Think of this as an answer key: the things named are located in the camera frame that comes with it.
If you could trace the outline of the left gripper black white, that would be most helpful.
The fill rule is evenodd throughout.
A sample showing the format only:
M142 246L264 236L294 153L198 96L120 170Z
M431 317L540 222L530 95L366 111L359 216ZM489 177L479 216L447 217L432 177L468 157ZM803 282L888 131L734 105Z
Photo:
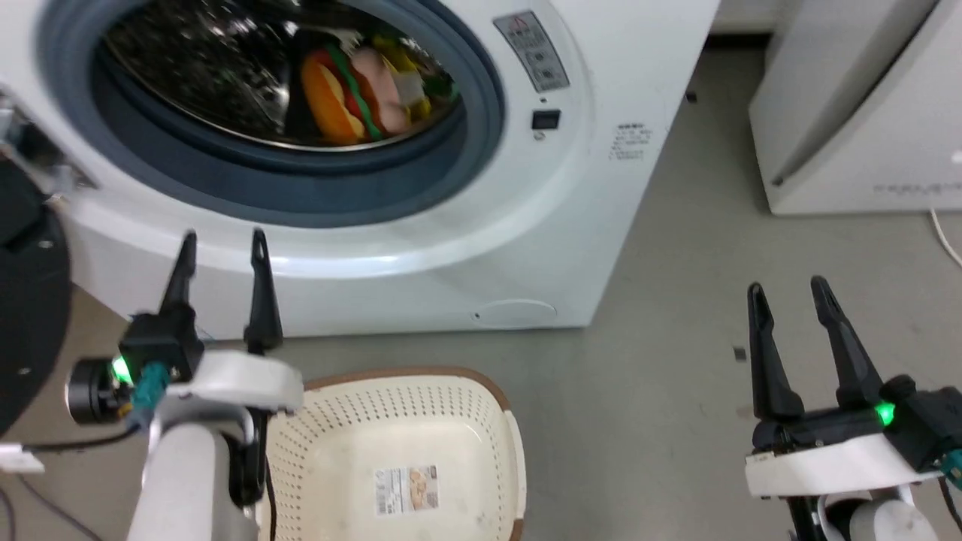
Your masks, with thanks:
M135 390L129 422L151 422L173 390L175 398L292 413L302 404L301 373L267 354L284 341L284 331L267 236L252 233L253 289L250 322L244 329L247 350L206 353L195 329L189 292L195 277L197 234L186 231L166 284L159 311L138 313L118 343Z

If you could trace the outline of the black round washing machine door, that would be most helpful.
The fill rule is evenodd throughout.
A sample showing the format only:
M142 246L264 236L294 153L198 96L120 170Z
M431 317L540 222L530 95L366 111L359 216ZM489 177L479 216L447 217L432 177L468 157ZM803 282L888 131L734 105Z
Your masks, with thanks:
M0 438L54 372L71 298L61 218L23 171L0 161Z

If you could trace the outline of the printed label sticker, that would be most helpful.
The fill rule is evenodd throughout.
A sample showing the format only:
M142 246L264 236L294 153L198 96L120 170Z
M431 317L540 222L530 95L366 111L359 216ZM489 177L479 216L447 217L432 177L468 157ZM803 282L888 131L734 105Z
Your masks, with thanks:
M405 515L440 506L440 484L434 465L374 471L376 516Z

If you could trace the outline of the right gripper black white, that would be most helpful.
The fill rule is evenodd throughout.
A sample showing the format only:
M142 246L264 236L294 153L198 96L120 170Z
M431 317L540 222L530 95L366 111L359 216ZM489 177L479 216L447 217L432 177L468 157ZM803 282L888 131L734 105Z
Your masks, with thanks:
M962 391L953 386L918 389L906 374L882 386L828 281L814 275L810 288L815 314L829 338L839 407L872 408L856 415L861 427L836 431L830 444L781 445L750 455L745 465L749 493L759 499L789 499L896 488L943 476L958 483ZM748 287L748 318L755 418L796 420L805 412L803 400L789 384L773 336L772 310L759 282Z

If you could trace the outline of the round white filter cover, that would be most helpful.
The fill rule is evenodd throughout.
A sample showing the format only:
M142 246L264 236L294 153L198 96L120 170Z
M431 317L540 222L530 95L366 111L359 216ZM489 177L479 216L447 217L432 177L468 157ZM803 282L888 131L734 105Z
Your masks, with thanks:
M536 299L501 299L478 307L470 319L479 328L516 330L549 328L557 315L552 305Z

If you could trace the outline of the white appliance cabinet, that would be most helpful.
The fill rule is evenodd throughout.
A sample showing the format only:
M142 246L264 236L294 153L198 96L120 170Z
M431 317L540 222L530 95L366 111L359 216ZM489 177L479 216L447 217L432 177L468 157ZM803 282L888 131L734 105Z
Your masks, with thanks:
M799 0L749 120L773 215L962 212L962 0Z

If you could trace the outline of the sandwich plush toy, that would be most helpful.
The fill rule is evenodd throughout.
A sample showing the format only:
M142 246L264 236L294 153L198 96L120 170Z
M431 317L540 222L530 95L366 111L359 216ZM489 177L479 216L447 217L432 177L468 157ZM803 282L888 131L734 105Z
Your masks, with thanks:
M453 76L408 35L315 27L300 88L323 143L375 147L425 132L454 112Z

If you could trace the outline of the grey warning sticker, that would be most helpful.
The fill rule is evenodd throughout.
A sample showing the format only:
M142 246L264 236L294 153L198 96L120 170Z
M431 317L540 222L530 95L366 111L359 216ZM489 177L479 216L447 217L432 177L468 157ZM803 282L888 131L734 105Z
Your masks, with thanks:
M492 20L542 95L570 86L566 69L549 33L533 11L516 11Z

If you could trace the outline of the cream perforated laundry basket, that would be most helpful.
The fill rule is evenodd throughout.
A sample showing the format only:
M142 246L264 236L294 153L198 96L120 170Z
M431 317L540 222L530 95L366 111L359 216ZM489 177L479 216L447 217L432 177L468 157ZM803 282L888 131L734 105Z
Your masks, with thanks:
M271 421L274 503L258 541L522 541L525 449L501 387L466 367L396 367L310 380ZM440 506L376 516L374 471L434 465Z

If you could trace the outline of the white front-load washing machine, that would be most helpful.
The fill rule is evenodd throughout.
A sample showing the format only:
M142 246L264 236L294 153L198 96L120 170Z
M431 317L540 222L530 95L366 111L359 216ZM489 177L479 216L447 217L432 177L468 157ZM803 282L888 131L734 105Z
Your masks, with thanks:
M285 335L479 328L536 299L590 325L724 0L0 0L0 161L62 218L70 280L153 310L195 230L206 338L240 338L253 230ZM533 11L570 86L540 95L492 20ZM461 103L398 143L323 143L315 27L408 35ZM562 110L531 130L533 110Z

